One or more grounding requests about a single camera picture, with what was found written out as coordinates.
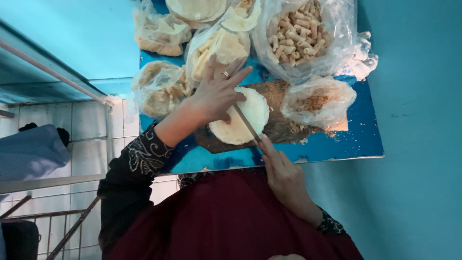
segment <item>cutting board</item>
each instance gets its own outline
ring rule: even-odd
[[[273,108],[269,111],[268,124],[263,129],[263,133],[266,134],[273,143],[293,142],[307,137],[312,132],[322,131],[313,126],[304,126],[304,128],[301,129],[300,124],[285,118],[281,114],[280,106],[289,86],[289,83],[283,80],[243,86],[254,88],[258,93],[266,98],[268,106]],[[215,135],[209,130],[208,125],[202,126],[196,130],[195,139],[197,144],[204,147],[212,154],[255,146],[254,141],[250,141],[242,145],[224,143],[215,137]]]

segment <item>blue striped cloth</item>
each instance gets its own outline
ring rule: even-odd
[[[0,139],[0,182],[40,179],[70,159],[51,124],[7,136]]]

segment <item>knife blade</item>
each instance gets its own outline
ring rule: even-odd
[[[249,123],[249,121],[247,120],[247,118],[245,117],[245,115],[242,113],[241,109],[239,108],[239,106],[237,106],[236,103],[234,103],[232,105],[234,107],[234,109],[236,109],[237,113],[239,114],[239,116],[241,117],[242,121],[244,121],[244,124],[247,126],[247,128],[249,129],[249,131],[251,132],[251,134],[253,135],[255,141],[257,142],[257,146],[259,146],[259,143],[261,143],[261,139],[260,137],[258,136],[258,134],[255,132],[254,128],[252,127],[252,125]]]

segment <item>blue table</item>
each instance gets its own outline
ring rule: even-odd
[[[159,13],[166,13],[165,5],[155,4]],[[247,66],[254,66],[254,71],[241,85],[275,80],[265,77],[269,72],[253,57],[249,57]],[[140,68],[155,60],[166,60],[182,66],[183,56],[167,57],[142,50],[140,52]],[[348,131],[338,132],[334,138],[323,133],[316,133],[307,137],[304,145],[276,144],[277,150],[283,150],[289,159],[295,163],[347,160],[358,158],[383,157],[383,146],[378,131],[371,92],[367,81],[356,81],[349,76],[338,76],[337,80],[348,82],[358,94],[356,101],[348,108]],[[153,119],[140,115],[141,128],[145,130]],[[181,141],[172,154],[165,173],[190,173],[206,170],[226,170],[230,168],[262,166],[261,152],[256,147],[211,154],[205,148],[198,146],[194,136],[190,135]]]

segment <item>patterned sleeve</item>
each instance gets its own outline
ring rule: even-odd
[[[321,225],[317,228],[323,234],[327,235],[346,235],[347,232],[343,228],[342,224],[333,219],[327,212],[325,212],[321,207],[322,211],[322,222]]]
[[[130,142],[119,158],[109,163],[106,178],[99,182],[97,195],[101,198],[101,232],[99,244],[103,259],[117,240],[146,208],[154,178],[170,158],[173,148],[165,145],[155,134],[152,123],[144,133]]]
[[[170,158],[174,149],[157,137],[154,132],[157,124],[157,122],[152,123],[144,133],[122,150],[122,153],[128,152],[130,171],[147,176],[151,180],[159,174],[159,170]]]

